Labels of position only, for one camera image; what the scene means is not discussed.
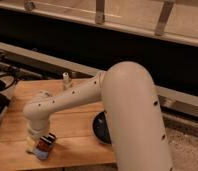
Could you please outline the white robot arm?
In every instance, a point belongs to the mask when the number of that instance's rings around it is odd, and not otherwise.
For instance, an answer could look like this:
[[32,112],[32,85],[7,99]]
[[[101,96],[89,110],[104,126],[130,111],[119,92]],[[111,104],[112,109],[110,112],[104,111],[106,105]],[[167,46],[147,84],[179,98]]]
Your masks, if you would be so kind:
[[155,84],[135,62],[120,62],[56,96],[39,93],[23,108],[29,136],[46,135],[51,114],[97,101],[104,106],[118,171],[173,170]]

